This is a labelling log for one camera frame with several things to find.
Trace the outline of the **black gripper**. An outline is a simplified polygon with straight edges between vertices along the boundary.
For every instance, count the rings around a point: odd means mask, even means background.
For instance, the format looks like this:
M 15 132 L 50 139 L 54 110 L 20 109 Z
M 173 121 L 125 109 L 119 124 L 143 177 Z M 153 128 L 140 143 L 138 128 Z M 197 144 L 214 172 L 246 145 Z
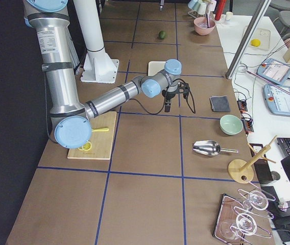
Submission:
M 171 110 L 171 99 L 178 93 L 178 89 L 167 88 L 162 90 L 162 96 L 164 97 L 164 111 L 170 112 Z

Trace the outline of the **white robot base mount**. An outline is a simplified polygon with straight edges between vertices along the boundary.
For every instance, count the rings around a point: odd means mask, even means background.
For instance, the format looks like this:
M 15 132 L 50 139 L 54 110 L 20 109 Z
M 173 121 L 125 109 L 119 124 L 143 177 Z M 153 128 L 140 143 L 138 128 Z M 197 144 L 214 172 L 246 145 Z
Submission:
M 87 55 L 81 81 L 87 83 L 115 83 L 119 60 L 106 53 L 95 1 L 74 1 Z

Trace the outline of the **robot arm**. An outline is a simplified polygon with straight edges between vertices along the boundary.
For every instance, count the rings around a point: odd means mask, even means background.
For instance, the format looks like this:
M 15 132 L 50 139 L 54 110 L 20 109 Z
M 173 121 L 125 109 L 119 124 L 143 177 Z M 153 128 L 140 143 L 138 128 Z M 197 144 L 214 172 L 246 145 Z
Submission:
M 96 99 L 81 103 L 68 45 L 67 1 L 24 1 L 23 5 L 26 24 L 37 32 L 45 86 L 50 90 L 53 103 L 50 117 L 54 138 L 61 146 L 68 149 L 83 146 L 92 134 L 92 118 L 138 94 L 152 98 L 162 91 L 172 93 L 178 89 L 182 65 L 176 59 L 169 59 L 155 75 L 135 77 Z M 87 49 L 86 80 L 113 83 L 119 61 L 111 59 L 105 51 L 95 1 L 75 1 L 74 6 Z

